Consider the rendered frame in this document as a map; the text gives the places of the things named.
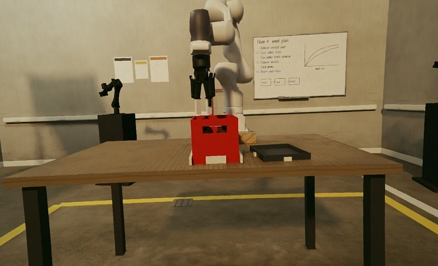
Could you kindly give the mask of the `red divided crate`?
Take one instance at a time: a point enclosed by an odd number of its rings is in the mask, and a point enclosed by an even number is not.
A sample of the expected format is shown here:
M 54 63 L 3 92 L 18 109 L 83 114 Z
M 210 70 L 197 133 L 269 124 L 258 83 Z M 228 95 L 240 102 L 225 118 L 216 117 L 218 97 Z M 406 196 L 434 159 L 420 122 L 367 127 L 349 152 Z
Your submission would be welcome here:
M 210 126 L 213 133 L 203 133 L 203 126 Z M 221 126 L 226 126 L 227 133 L 217 133 Z M 238 117 L 194 116 L 191 138 L 193 164 L 206 164 L 206 156 L 226 156 L 226 162 L 239 162 Z

